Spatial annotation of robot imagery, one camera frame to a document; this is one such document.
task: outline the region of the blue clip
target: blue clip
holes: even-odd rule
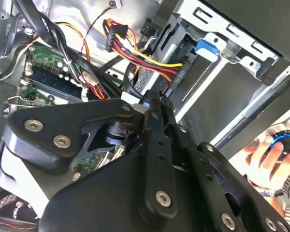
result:
[[[194,52],[212,63],[218,60],[219,50],[205,40],[198,42]]]

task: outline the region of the black mechanical arm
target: black mechanical arm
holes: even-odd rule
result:
[[[116,99],[16,111],[0,158],[7,149],[51,179],[89,144],[125,145],[126,154],[58,189],[38,231],[290,232],[214,147],[194,144],[170,100],[152,92],[133,107]]]

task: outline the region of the hand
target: hand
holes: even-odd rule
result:
[[[290,153],[280,164],[276,163],[284,149],[283,144],[278,142],[274,144],[268,155],[263,159],[263,155],[272,141],[272,137],[267,137],[252,155],[247,156],[247,177],[259,187],[278,190],[283,187],[284,182],[290,175]]]

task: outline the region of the silver screw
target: silver screw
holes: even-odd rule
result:
[[[29,119],[25,122],[25,128],[32,132],[41,131],[43,127],[43,123],[35,119]]]
[[[54,144],[59,148],[68,148],[71,146],[71,140],[65,135],[57,135]]]
[[[183,133],[186,133],[187,132],[187,129],[183,126],[179,126],[180,130],[183,132]]]
[[[125,111],[130,111],[130,108],[127,105],[122,105],[122,107]]]
[[[210,145],[206,145],[207,150],[209,150],[210,152],[213,152],[213,148]]]
[[[24,33],[27,35],[34,35],[34,30],[31,28],[25,28]]]
[[[151,115],[155,118],[155,119],[159,119],[159,116],[156,113],[151,113]]]
[[[270,220],[269,218],[266,218],[265,222],[271,230],[273,230],[273,231],[277,230],[276,225],[272,222],[272,220]]]
[[[129,78],[129,80],[132,80],[132,79],[134,78],[134,74],[133,74],[132,72],[130,72],[130,73],[128,74],[128,78]]]
[[[221,220],[223,224],[225,224],[225,226],[228,227],[231,231],[235,230],[235,223],[229,214],[226,214],[226,213],[222,214]]]
[[[171,198],[170,196],[162,190],[158,190],[156,193],[156,199],[163,207],[169,207],[171,205]]]
[[[49,96],[48,96],[48,99],[51,100],[51,101],[54,101],[54,100],[55,100],[55,97],[52,96],[52,95],[49,95]]]
[[[282,228],[284,232],[288,232],[287,227],[281,221],[277,220],[278,225]]]

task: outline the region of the finger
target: finger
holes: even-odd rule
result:
[[[284,182],[290,175],[290,153],[284,158],[280,166],[274,172],[271,183],[277,186],[277,189],[284,185]]]
[[[266,170],[271,172],[272,169],[274,168],[278,158],[280,157],[283,149],[284,149],[284,146],[281,142],[274,144],[274,146],[270,150],[269,154],[267,154],[267,156],[265,157],[265,159],[261,163],[260,168],[266,169]]]
[[[257,150],[253,153],[250,161],[250,166],[254,168],[259,168],[260,167],[260,162],[262,159],[262,156],[266,152],[266,150],[269,148],[273,141],[273,138],[271,136],[267,137],[263,143],[259,145]]]
[[[248,166],[250,166],[250,163],[251,163],[251,157],[252,157],[252,154],[249,154],[247,157],[246,157],[246,163],[248,164]]]

